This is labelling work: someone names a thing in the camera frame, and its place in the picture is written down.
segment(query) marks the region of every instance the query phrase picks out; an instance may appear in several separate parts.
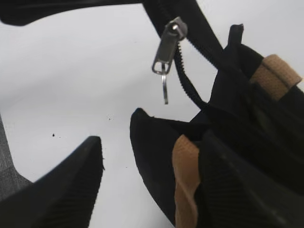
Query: black strap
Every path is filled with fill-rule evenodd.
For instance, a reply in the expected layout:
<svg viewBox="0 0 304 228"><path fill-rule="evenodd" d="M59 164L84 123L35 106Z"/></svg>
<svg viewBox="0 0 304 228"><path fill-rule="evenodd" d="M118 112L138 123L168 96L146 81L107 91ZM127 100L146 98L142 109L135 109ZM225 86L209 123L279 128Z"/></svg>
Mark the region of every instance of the black strap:
<svg viewBox="0 0 304 228"><path fill-rule="evenodd" d="M5 24L23 26L68 10L141 2L141 0L3 0L0 2L0 20Z"/></svg>

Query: black bag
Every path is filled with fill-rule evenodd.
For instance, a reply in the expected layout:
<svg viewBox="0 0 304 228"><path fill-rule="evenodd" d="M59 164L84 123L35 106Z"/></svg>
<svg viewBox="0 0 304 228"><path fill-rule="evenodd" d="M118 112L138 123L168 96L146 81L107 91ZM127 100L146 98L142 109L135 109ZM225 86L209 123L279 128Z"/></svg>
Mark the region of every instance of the black bag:
<svg viewBox="0 0 304 228"><path fill-rule="evenodd" d="M25 25L65 10L139 2L10 1L1 3L0 18ZM241 44L243 25L230 28L223 49L195 0L142 3L160 37L180 17L187 39L218 69L206 103L184 72L177 44L180 83L200 113L189 123L150 117L142 109L132 115L136 165L161 210L176 227L304 227L304 94L296 86L301 78L278 56L264 58ZM9 206L1 203L0 210ZM73 224L57 221L58 227Z"/></svg>

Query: zipper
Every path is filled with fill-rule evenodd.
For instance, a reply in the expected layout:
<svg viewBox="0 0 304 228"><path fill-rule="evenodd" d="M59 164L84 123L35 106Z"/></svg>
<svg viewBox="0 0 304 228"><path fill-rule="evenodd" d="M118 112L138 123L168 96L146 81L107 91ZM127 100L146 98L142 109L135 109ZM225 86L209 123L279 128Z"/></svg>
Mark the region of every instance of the zipper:
<svg viewBox="0 0 304 228"><path fill-rule="evenodd" d="M156 53L156 57L154 59L152 65L152 71L162 75L162 87L163 87L163 95L164 95L164 103L168 104L168 94L167 94L167 77L166 75L169 73L172 61L174 59L176 70L179 76L180 83L183 87L183 90L188 95L188 97L200 108L204 108L207 104L202 101L199 93L196 91L195 87L187 77L183 60L181 54L181 47L179 41L183 40L188 33L187 24L184 23L180 17L171 20L170 13L166 10L164 4L157 0L157 8L161 12L157 18L160 18L160 21L170 21L166 26L165 30L161 36L161 42L159 48Z"/></svg>
<svg viewBox="0 0 304 228"><path fill-rule="evenodd" d="M170 72L172 61L178 42L185 39L188 33L187 25L180 17L170 21L161 36L161 42L156 52L152 71L161 75L165 105L168 104L167 75Z"/></svg>

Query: zipper teeth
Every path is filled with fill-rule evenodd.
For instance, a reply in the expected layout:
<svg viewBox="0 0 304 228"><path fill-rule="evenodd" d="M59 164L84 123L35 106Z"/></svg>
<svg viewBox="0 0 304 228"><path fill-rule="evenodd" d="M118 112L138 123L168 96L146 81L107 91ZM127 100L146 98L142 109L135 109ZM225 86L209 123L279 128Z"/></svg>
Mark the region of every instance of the zipper teeth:
<svg viewBox="0 0 304 228"><path fill-rule="evenodd" d="M161 0L157 0L157 5L158 5L158 8L160 9L160 12L163 14L163 16L166 17L166 19L168 21L172 20L170 13L166 10L166 8L164 7L164 4L161 2ZM184 62L183 62L183 58L182 58L182 53L181 53L181 45L179 42L177 43L177 48L176 48L175 55L174 55L174 62L175 62L176 71L177 71L177 74L178 74L178 77L180 80L180 84L181 84L184 92L196 104L197 107L199 107L200 109L203 109L204 107L206 107L207 103L205 103L201 99L199 93L197 92L197 90L193 86L192 82L189 80L189 78L186 75L185 68L184 68Z"/></svg>
<svg viewBox="0 0 304 228"><path fill-rule="evenodd" d="M184 63L181 54L181 45L179 42L177 44L177 50L174 56L174 61L175 61L176 71L179 76L180 84L184 92L197 105L197 107L203 109L204 107L206 107L207 104L201 99L199 93L197 92L194 85L192 84L192 82L189 80L189 78L185 73Z"/></svg>

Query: zipper slider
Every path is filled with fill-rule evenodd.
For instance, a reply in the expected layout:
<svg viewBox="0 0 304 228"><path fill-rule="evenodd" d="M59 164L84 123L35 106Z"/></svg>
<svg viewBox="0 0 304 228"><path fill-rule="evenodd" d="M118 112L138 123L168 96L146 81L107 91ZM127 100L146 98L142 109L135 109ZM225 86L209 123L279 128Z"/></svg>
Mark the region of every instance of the zipper slider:
<svg viewBox="0 0 304 228"><path fill-rule="evenodd" d="M161 42L152 65L152 71L162 77L165 105L168 104L166 75L170 71L177 44L187 36L187 33L188 27L180 17L170 21L161 36Z"/></svg>

